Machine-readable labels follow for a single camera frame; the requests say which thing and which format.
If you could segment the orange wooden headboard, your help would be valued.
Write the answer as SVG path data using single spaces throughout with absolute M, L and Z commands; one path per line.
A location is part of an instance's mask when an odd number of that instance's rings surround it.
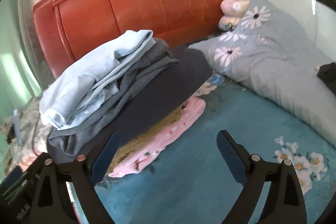
M 38 40 L 55 77 L 127 30 L 152 30 L 170 48 L 217 32 L 223 0 L 41 0 L 33 8 Z

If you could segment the dark grey garment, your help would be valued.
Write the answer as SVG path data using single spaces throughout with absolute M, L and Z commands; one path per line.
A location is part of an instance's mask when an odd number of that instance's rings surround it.
M 336 63 L 321 65 L 317 68 L 317 77 L 336 95 Z

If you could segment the pink cylindrical pillow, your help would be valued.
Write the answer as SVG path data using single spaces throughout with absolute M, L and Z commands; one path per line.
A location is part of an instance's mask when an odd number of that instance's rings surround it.
M 220 9 L 224 15 L 242 17 L 248 10 L 249 1 L 223 0 Z

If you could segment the grey floral duvet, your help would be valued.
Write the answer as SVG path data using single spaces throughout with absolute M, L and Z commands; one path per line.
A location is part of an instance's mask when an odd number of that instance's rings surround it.
M 315 68 L 331 63 L 293 16 L 250 0 L 232 32 L 191 44 L 218 73 L 252 89 L 335 145 L 335 95 Z

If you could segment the light blue shirt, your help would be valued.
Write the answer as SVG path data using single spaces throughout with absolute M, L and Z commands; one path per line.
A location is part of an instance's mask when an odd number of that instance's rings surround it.
M 127 30 L 84 55 L 43 92 L 39 103 L 42 123 L 58 130 L 82 124 L 121 93 L 116 81 L 154 45 L 151 30 Z

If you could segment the pink folded garment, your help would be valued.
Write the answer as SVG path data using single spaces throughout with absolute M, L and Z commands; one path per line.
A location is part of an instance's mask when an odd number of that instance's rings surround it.
M 160 138 L 157 139 L 159 147 L 155 151 L 155 154 L 151 156 L 150 159 L 139 163 L 139 171 L 137 173 L 134 172 L 130 174 L 138 174 L 142 172 L 143 169 L 157 159 L 159 154 L 165 150 L 168 145 L 175 142 L 204 113 L 206 108 L 205 100 L 200 99 L 197 96 L 192 96 L 185 102 L 187 102 L 187 106 L 182 111 L 181 119 L 170 125 L 167 129 L 164 129 Z

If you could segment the yellow floral cylindrical pillow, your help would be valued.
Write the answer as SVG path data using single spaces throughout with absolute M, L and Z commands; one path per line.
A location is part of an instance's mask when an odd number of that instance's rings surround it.
M 218 28 L 224 32 L 233 31 L 241 18 L 236 16 L 222 16 L 218 23 Z

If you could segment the teal floral bedspread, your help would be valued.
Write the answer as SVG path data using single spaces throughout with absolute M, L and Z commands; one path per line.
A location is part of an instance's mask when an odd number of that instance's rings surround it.
M 307 221 L 314 223 L 335 193 L 335 148 L 283 108 L 220 75 L 200 95 L 204 113 L 147 169 L 96 186 L 114 221 L 220 223 L 242 189 L 217 148 L 217 133 L 227 130 L 264 160 L 293 162 Z

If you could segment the dark navy folded garment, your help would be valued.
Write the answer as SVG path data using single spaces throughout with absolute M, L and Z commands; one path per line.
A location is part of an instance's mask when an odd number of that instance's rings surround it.
M 212 75 L 213 70 L 201 51 L 179 46 L 171 53 L 179 64 L 157 75 L 76 154 L 66 155 L 60 148 L 48 143 L 47 150 L 52 159 L 56 163 L 64 163 L 80 154 L 86 155 L 95 146 L 104 145 L 114 132 L 119 137 L 113 138 L 112 143 L 117 147 L 126 145 L 181 106 Z

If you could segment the brown knitted folded garment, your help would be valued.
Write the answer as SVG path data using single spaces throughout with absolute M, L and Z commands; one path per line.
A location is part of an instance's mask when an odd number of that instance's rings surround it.
M 184 102 L 155 126 L 119 148 L 108 167 L 106 175 L 115 178 L 137 173 L 139 163 L 150 159 L 155 154 L 159 147 L 157 139 L 160 138 L 163 130 L 181 119 L 182 111 L 186 106 L 187 102 Z

